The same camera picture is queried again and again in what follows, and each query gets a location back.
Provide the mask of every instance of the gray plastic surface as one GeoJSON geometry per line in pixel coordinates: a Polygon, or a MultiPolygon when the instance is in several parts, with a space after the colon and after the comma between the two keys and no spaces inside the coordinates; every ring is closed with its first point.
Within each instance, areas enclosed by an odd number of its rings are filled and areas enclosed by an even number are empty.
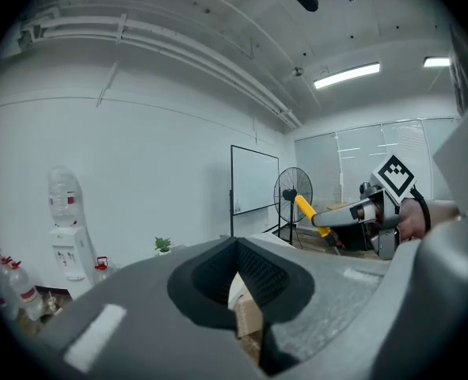
{"type": "MultiPolygon", "coordinates": [[[[167,292],[176,267],[223,242],[121,269],[51,320],[40,339],[63,354],[105,304],[117,304],[127,314],[95,360],[91,377],[266,378],[241,350],[234,331],[194,324],[167,292]]],[[[302,312],[272,326],[278,348],[301,362],[276,377],[365,378],[398,312],[417,244],[400,247],[389,264],[250,242],[302,266],[315,282],[302,312]]]]}
{"type": "MultiPolygon", "coordinates": [[[[414,378],[433,363],[443,369],[435,359],[447,348],[456,349],[444,360],[468,355],[468,216],[432,229],[412,270],[410,291],[377,357],[373,379],[414,378]],[[457,336],[462,342],[452,346],[457,336]]],[[[466,377],[468,360],[461,362],[458,372],[466,377]]]]}

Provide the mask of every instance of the red cap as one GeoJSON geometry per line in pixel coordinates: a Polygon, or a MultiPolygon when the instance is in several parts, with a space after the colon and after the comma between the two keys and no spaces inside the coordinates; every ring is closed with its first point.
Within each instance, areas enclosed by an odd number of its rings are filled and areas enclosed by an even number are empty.
{"type": "Polygon", "coordinates": [[[107,266],[108,266],[108,261],[107,261],[106,256],[97,257],[97,262],[98,262],[98,266],[94,267],[97,270],[105,270],[107,268],[107,266]]]}

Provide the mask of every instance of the ceiling pipe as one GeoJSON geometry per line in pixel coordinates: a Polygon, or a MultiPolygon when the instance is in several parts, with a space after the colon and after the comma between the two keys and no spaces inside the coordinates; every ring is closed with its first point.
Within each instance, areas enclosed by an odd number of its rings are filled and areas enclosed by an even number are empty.
{"type": "MultiPolygon", "coordinates": [[[[64,30],[59,30],[59,31],[46,30],[44,32],[43,36],[41,38],[35,40],[35,42],[41,42],[41,41],[44,41],[44,40],[54,39],[54,38],[86,38],[86,39],[108,40],[108,41],[115,42],[116,41],[116,32],[87,30],[87,29],[75,30],[75,31],[71,31],[71,32],[66,32],[64,30]]],[[[251,94],[250,91],[244,90],[238,83],[232,82],[230,79],[225,78],[220,74],[216,74],[215,72],[207,69],[206,67],[202,66],[201,64],[199,64],[197,62],[194,62],[194,61],[192,61],[190,59],[183,58],[182,56],[176,55],[175,53],[172,53],[171,51],[161,49],[160,47],[152,46],[150,43],[147,43],[147,42],[143,43],[142,41],[143,40],[141,40],[141,42],[137,42],[137,41],[134,41],[134,40],[130,40],[129,38],[123,38],[121,40],[121,43],[129,44],[129,45],[136,46],[136,47],[139,47],[139,48],[148,49],[150,51],[157,52],[157,53],[159,53],[161,55],[168,56],[168,57],[170,57],[172,59],[179,60],[179,61],[181,61],[183,63],[186,63],[186,64],[188,64],[188,65],[190,65],[192,67],[195,67],[196,69],[199,69],[199,70],[203,71],[204,73],[207,73],[207,74],[211,75],[212,77],[217,78],[218,80],[220,80],[220,81],[226,83],[227,85],[235,88],[237,91],[245,94],[247,97],[249,97],[252,100],[256,101],[259,105],[261,105],[261,106],[265,107],[266,109],[268,109],[269,111],[271,111],[274,115],[276,115],[276,116],[279,115],[279,113],[277,113],[277,111],[274,108],[272,108],[270,105],[268,105],[266,101],[260,99],[256,95],[251,94]]],[[[295,121],[293,121],[292,118],[290,118],[290,119],[281,118],[281,120],[286,125],[288,125],[288,127],[292,128],[292,129],[296,129],[299,126],[297,123],[295,123],[295,121]]]]}
{"type": "Polygon", "coordinates": [[[133,2],[132,0],[60,0],[60,1],[53,2],[52,4],[39,6],[33,9],[32,12],[40,13],[41,10],[48,10],[50,7],[51,8],[59,7],[61,10],[76,10],[76,9],[85,9],[85,8],[91,8],[91,7],[117,8],[120,10],[121,9],[122,10],[137,10],[137,11],[142,11],[144,13],[152,13],[160,17],[168,17],[174,21],[179,21],[182,24],[186,24],[186,25],[191,24],[197,28],[202,29],[209,35],[219,38],[220,40],[224,41],[225,43],[233,47],[236,51],[239,51],[242,55],[248,58],[253,65],[255,65],[258,71],[260,71],[265,77],[269,78],[270,81],[274,85],[277,86],[279,91],[282,92],[282,94],[284,94],[284,96],[287,99],[289,99],[294,104],[295,107],[299,106],[299,104],[293,98],[293,96],[289,94],[289,92],[287,91],[283,83],[280,82],[277,78],[275,78],[274,75],[265,66],[259,64],[259,62],[254,60],[252,52],[247,52],[246,49],[244,49],[237,42],[234,42],[230,37],[222,34],[221,32],[216,31],[215,29],[204,24],[202,21],[198,21],[192,17],[185,16],[181,13],[172,11],[171,9],[167,9],[162,6],[158,6],[154,3],[133,2]]]}
{"type": "MultiPolygon", "coordinates": [[[[78,29],[73,31],[67,31],[63,29],[66,25],[83,25],[83,24],[93,24],[93,25],[115,25],[118,26],[120,23],[120,19],[118,17],[100,17],[100,16],[79,16],[79,17],[60,17],[53,20],[43,19],[39,24],[33,23],[33,25],[39,25],[42,29],[44,29],[44,37],[60,37],[60,36],[69,36],[70,34],[75,35],[103,35],[109,37],[119,36],[118,32],[103,32],[100,30],[90,29],[78,29]]],[[[179,58],[182,60],[183,57],[188,57],[192,61],[205,63],[208,67],[210,67],[215,72],[212,73],[213,76],[218,77],[218,74],[221,74],[222,81],[226,81],[228,79],[230,82],[229,85],[236,87],[239,91],[242,91],[244,94],[247,94],[259,104],[262,104],[264,107],[268,108],[273,112],[275,115],[279,115],[281,112],[285,112],[287,107],[275,97],[271,92],[265,88],[259,81],[254,79],[251,75],[245,72],[243,69],[239,68],[237,65],[233,64],[228,59],[222,57],[215,51],[212,51],[210,48],[203,46],[202,44],[197,43],[195,40],[191,40],[187,36],[182,36],[176,32],[172,32],[163,27],[157,27],[155,25],[149,25],[146,23],[142,23],[141,21],[126,21],[125,24],[130,29],[142,29],[143,31],[149,32],[154,35],[159,35],[166,39],[173,40],[174,42],[178,42],[188,46],[189,48],[195,49],[200,53],[212,57],[214,60],[219,62],[220,64],[224,65],[228,70],[234,72],[237,76],[244,78],[245,81],[240,80],[235,75],[229,73],[228,71],[222,69],[220,66],[214,64],[213,62],[201,58],[196,54],[193,54],[190,51],[185,50],[184,48],[174,46],[168,42],[163,42],[160,40],[156,40],[153,38],[145,37],[145,36],[138,36],[133,33],[123,33],[122,41],[127,38],[131,38],[133,40],[140,40],[145,44],[153,44],[160,48],[166,48],[167,50],[174,51],[179,54],[179,58]]],[[[32,32],[32,27],[24,27],[23,29],[32,32]]],[[[301,123],[295,117],[293,113],[288,113],[283,117],[283,120],[286,124],[290,127],[295,128],[299,127],[301,123]]]]}
{"type": "MultiPolygon", "coordinates": [[[[235,11],[236,13],[238,13],[240,16],[244,17],[251,25],[253,25],[255,28],[257,28],[262,34],[264,34],[264,36],[269,40],[271,41],[274,46],[276,46],[276,48],[278,48],[278,50],[283,54],[283,57],[290,63],[291,65],[291,69],[293,69],[295,67],[295,64],[293,62],[293,60],[291,60],[291,57],[288,55],[288,53],[286,53],[286,51],[276,42],[276,40],[274,40],[274,38],[272,38],[268,33],[267,31],[265,31],[261,26],[260,24],[258,24],[254,19],[252,19],[249,15],[247,15],[246,13],[244,13],[242,10],[240,10],[238,7],[236,7],[235,5],[233,5],[232,3],[228,2],[227,0],[218,0],[219,2],[221,2],[222,4],[224,4],[225,6],[228,6],[229,8],[231,8],[233,11],[235,11]]],[[[322,106],[320,105],[319,101],[318,101],[318,98],[316,97],[316,94],[313,90],[313,88],[310,86],[310,84],[303,78],[301,78],[300,80],[302,80],[302,82],[304,83],[304,85],[306,85],[306,88],[309,90],[311,96],[313,97],[315,103],[317,104],[318,108],[320,110],[322,110],[322,106]]]]}
{"type": "MultiPolygon", "coordinates": [[[[40,27],[43,29],[46,28],[54,28],[63,25],[79,25],[79,24],[103,24],[103,25],[118,25],[120,23],[120,19],[118,17],[99,17],[99,16],[78,16],[78,17],[61,17],[56,18],[54,20],[46,20],[40,23],[40,27]]],[[[229,59],[225,58],[224,56],[218,54],[216,51],[206,47],[205,45],[184,36],[178,32],[174,32],[167,28],[163,28],[157,25],[147,24],[141,21],[134,21],[134,20],[126,20],[124,22],[125,27],[130,29],[140,29],[146,32],[150,32],[152,35],[159,35],[164,38],[173,40],[178,42],[179,44],[186,45],[192,49],[195,49],[202,54],[213,58],[217,62],[220,62],[225,67],[229,68],[231,71],[236,73],[238,76],[245,79],[251,85],[256,87],[260,90],[268,99],[281,111],[287,109],[287,106],[283,104],[272,92],[270,92],[264,85],[259,83],[253,76],[251,76],[248,72],[243,70],[241,67],[237,66],[235,63],[232,63],[229,59]]]]}

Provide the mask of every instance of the white wall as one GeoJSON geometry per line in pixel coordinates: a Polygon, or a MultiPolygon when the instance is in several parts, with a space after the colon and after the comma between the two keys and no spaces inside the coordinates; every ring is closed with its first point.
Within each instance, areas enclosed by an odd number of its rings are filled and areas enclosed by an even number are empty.
{"type": "MultiPolygon", "coordinates": [[[[283,124],[214,78],[133,47],[36,46],[0,63],[0,248],[37,284],[65,287],[48,244],[46,172],[64,164],[82,187],[98,255],[126,265],[154,237],[192,245],[230,232],[230,145],[295,165],[283,124]],[[120,67],[97,107],[105,75],[120,67]]],[[[235,217],[237,236],[277,224],[273,208],[235,217]]]]}
{"type": "Polygon", "coordinates": [[[352,107],[348,111],[324,114],[307,121],[301,128],[291,131],[288,136],[297,140],[372,124],[432,117],[459,117],[455,97],[451,94],[429,95],[384,102],[370,107],[352,107]]]}

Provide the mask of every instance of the potted plant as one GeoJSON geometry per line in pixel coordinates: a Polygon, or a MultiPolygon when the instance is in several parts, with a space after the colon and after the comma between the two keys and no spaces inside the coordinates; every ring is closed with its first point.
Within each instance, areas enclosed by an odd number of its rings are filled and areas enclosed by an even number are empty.
{"type": "Polygon", "coordinates": [[[156,237],[154,246],[158,250],[158,255],[168,255],[170,253],[170,238],[163,239],[162,237],[156,237]]]}

